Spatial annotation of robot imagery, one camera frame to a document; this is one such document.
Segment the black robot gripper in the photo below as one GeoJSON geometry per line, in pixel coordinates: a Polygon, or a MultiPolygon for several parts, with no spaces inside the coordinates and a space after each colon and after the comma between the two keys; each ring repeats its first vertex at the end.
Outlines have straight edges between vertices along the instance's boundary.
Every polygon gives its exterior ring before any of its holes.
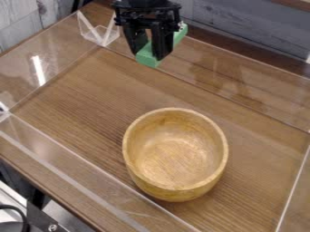
{"type": "Polygon", "coordinates": [[[151,28],[153,55],[161,61],[174,50],[182,5],[173,0],[113,0],[111,6],[133,54],[149,43],[146,30],[151,28]]]}

